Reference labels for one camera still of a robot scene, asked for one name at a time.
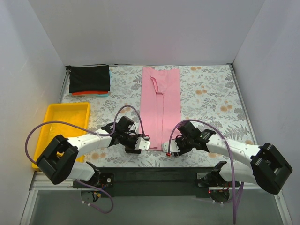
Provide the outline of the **pink t shirt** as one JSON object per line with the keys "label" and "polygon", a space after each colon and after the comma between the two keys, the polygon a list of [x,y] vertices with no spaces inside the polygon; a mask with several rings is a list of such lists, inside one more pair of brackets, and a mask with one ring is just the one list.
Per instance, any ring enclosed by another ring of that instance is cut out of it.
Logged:
{"label": "pink t shirt", "polygon": [[142,69],[140,117],[150,150],[162,150],[175,125],[181,121],[180,70]]}

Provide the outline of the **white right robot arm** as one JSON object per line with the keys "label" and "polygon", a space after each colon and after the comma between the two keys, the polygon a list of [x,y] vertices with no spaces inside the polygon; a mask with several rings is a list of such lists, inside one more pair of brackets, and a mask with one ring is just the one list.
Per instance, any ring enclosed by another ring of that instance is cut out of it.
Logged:
{"label": "white right robot arm", "polygon": [[201,178],[201,183],[209,187],[237,181],[257,184],[266,192],[277,195],[293,171],[279,150],[270,143],[259,146],[225,139],[214,128],[200,131],[190,121],[182,122],[177,129],[180,135],[168,145],[168,152],[174,156],[197,149],[238,162],[238,165],[225,161],[217,163],[210,173]]}

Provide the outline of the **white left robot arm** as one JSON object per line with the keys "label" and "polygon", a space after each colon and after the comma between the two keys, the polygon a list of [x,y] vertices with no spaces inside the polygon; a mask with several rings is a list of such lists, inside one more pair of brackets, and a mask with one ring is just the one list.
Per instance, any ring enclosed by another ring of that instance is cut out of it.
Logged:
{"label": "white left robot arm", "polygon": [[77,158],[118,144],[124,146],[125,152],[130,154],[148,150],[149,137],[144,133],[136,133],[131,129],[133,126],[135,123],[123,116],[118,122],[107,124],[96,132],[70,138],[57,135],[36,160],[37,166],[54,185],[73,179],[80,180],[91,188],[106,186],[108,175],[103,176],[91,162],[80,163]]}

